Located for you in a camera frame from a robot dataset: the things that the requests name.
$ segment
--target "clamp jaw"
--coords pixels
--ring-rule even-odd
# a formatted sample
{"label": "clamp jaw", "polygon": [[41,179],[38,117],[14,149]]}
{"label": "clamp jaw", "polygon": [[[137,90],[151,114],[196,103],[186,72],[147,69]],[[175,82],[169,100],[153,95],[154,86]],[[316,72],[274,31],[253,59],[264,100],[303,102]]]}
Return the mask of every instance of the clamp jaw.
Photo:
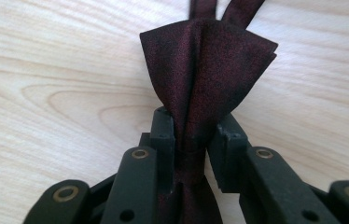
{"label": "clamp jaw", "polygon": [[[252,147],[229,114],[207,148],[218,186],[239,193],[250,223],[349,223],[349,181],[326,193],[304,183],[276,151]],[[174,187],[174,124],[163,108],[150,133],[127,150],[119,171],[96,186],[65,180],[47,189],[24,223],[157,223],[157,194]]]}

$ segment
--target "wooden table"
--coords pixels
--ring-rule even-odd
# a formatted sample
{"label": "wooden table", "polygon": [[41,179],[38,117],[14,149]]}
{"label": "wooden table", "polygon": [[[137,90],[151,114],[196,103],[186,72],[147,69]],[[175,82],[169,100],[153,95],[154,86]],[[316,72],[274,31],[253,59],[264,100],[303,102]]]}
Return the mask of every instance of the wooden table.
{"label": "wooden table", "polygon": [[[117,171],[161,105],[138,35],[187,16],[188,0],[0,1],[0,223],[56,182]],[[267,0],[248,30],[279,43],[233,112],[250,142],[321,189],[349,179],[349,1]],[[224,222],[242,222],[206,173]]]}

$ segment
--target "wood grain surface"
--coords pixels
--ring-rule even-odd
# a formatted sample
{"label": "wood grain surface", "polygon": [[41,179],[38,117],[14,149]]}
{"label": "wood grain surface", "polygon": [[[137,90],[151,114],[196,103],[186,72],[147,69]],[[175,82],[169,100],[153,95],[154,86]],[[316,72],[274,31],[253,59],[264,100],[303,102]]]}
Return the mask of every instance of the wood grain surface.
{"label": "wood grain surface", "polygon": [[[0,223],[59,181],[117,172],[161,105],[139,33],[187,16],[187,0],[0,1]],[[349,1],[267,0],[248,30],[279,43],[233,112],[250,142],[321,189],[349,179]],[[243,223],[209,166],[224,222]]]}

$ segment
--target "dark red bow tie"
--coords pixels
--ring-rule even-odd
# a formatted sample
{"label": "dark red bow tie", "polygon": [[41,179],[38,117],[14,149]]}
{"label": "dark red bow tie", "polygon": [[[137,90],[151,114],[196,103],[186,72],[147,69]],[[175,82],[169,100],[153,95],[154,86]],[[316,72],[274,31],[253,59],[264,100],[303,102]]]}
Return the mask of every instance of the dark red bow tie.
{"label": "dark red bow tie", "polygon": [[249,93],[277,44],[245,30],[263,0],[191,1],[190,20],[140,34],[151,82],[174,118],[175,187],[159,195],[159,223],[222,223],[204,176],[205,147],[219,121]]}

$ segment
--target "light wood surface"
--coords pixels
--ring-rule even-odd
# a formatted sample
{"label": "light wood surface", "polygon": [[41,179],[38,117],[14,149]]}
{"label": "light wood surface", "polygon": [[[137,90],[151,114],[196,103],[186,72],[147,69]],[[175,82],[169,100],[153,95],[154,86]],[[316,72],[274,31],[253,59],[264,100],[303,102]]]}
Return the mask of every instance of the light wood surface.
{"label": "light wood surface", "polygon": [[[186,0],[0,1],[0,223],[59,181],[117,172],[161,105],[138,35],[187,15]],[[321,189],[349,179],[349,1],[267,0],[248,30],[279,44],[233,112],[250,142]],[[206,173],[224,222],[242,223]]]}

